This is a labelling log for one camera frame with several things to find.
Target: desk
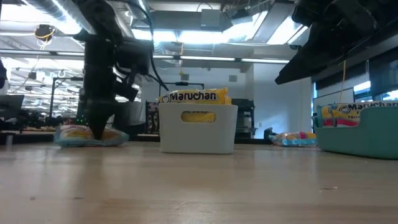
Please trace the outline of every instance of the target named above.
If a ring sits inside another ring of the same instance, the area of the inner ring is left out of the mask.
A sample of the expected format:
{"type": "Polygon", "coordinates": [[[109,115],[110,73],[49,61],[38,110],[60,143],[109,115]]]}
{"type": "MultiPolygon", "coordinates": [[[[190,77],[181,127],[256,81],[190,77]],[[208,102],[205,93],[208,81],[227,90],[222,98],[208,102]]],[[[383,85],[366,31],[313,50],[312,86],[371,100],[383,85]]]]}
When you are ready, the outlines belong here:
{"type": "Polygon", "coordinates": [[[384,223],[398,220],[398,162],[237,145],[230,156],[159,143],[0,147],[0,223],[384,223]]]}

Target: bin handle cutout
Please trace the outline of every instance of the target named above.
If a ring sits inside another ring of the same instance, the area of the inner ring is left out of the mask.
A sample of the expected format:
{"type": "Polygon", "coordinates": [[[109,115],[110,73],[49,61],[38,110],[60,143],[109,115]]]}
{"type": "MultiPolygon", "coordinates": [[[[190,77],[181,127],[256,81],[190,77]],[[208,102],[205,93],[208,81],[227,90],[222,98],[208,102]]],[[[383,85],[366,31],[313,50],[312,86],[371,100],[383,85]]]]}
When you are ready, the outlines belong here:
{"type": "Polygon", "coordinates": [[[184,111],[181,120],[186,123],[214,123],[216,114],[210,111],[184,111]]]}

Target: white wall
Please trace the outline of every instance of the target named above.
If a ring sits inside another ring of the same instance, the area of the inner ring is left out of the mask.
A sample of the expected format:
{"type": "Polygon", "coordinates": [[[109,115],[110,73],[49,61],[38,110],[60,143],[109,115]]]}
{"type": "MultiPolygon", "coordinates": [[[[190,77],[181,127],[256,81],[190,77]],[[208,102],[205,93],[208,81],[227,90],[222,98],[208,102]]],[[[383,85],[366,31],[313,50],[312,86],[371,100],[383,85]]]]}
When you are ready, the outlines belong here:
{"type": "Polygon", "coordinates": [[[246,72],[246,79],[245,79],[245,98],[246,99],[254,99],[254,65],[251,65],[248,71],[246,72]]]}
{"type": "MultiPolygon", "coordinates": [[[[357,77],[350,78],[349,80],[346,80],[344,82],[343,89],[345,90],[347,88],[353,88],[354,86],[364,83],[366,81],[369,81],[369,74],[367,74],[367,73],[365,73],[363,75],[359,75],[357,77]]],[[[330,93],[335,93],[337,91],[341,91],[341,82],[318,90],[318,97],[324,96],[324,95],[327,95],[330,93]]]]}
{"type": "MultiPolygon", "coordinates": [[[[310,78],[277,85],[275,78],[284,65],[255,64],[248,72],[237,69],[184,68],[190,74],[190,83],[204,83],[205,88],[228,87],[232,98],[253,99],[256,138],[264,137],[264,130],[273,127],[274,132],[311,131],[311,81],[310,78]],[[238,82],[230,83],[229,75],[237,75],[238,82]]],[[[179,68],[159,70],[164,82],[179,82],[179,68]]],[[[157,101],[159,85],[142,84],[142,102],[157,101]]]]}
{"type": "Polygon", "coordinates": [[[311,79],[277,85],[275,78],[284,65],[254,65],[254,111],[256,138],[264,130],[274,132],[311,131],[311,79]]]}

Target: snack package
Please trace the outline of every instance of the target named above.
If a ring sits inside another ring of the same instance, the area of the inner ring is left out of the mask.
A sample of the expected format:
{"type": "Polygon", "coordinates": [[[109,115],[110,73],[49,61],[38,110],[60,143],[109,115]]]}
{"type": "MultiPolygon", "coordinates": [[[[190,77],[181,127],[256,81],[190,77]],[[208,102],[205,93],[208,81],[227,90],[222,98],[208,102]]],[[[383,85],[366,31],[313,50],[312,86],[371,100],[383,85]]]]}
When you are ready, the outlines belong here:
{"type": "Polygon", "coordinates": [[[318,144],[317,136],[309,132],[270,135],[269,139],[277,146],[315,147],[318,144]]]}
{"type": "Polygon", "coordinates": [[[102,140],[96,140],[89,127],[80,125],[59,126],[54,135],[54,142],[62,147],[118,146],[128,140],[128,134],[113,128],[105,128],[102,140]]]}
{"type": "MultiPolygon", "coordinates": [[[[159,98],[159,103],[199,103],[231,105],[232,99],[227,96],[228,89],[212,90],[176,90],[159,98]]],[[[185,111],[181,114],[184,122],[212,123],[216,116],[212,112],[185,111]]]]}
{"type": "Polygon", "coordinates": [[[361,111],[369,107],[398,106],[398,101],[372,101],[365,103],[337,103],[318,106],[318,127],[353,127],[359,123],[361,111]]]}
{"type": "Polygon", "coordinates": [[[212,90],[175,90],[159,98],[159,103],[203,103],[230,105],[231,98],[227,96],[228,89],[212,90]]]}

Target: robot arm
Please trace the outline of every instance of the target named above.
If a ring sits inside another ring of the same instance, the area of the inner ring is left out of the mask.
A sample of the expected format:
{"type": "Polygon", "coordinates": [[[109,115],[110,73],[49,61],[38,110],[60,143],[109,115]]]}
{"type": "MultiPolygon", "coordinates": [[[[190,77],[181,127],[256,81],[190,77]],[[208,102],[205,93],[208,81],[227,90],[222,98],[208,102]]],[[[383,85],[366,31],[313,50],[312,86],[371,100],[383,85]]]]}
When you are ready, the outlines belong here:
{"type": "Polygon", "coordinates": [[[317,75],[398,33],[396,0],[299,0],[292,19],[311,26],[308,42],[281,71],[283,84],[317,75]]]}
{"type": "MultiPolygon", "coordinates": [[[[147,17],[153,33],[146,10],[134,1],[123,2],[147,17]]],[[[88,126],[94,137],[101,139],[106,122],[118,110],[115,96],[134,101],[138,92],[132,87],[136,74],[149,75],[149,63],[154,68],[153,43],[124,37],[113,8],[105,0],[75,0],[75,4],[96,31],[93,35],[83,30],[75,38],[85,42],[85,79],[80,100],[88,126]]],[[[155,68],[154,71],[156,81],[165,87],[155,68]]]]}

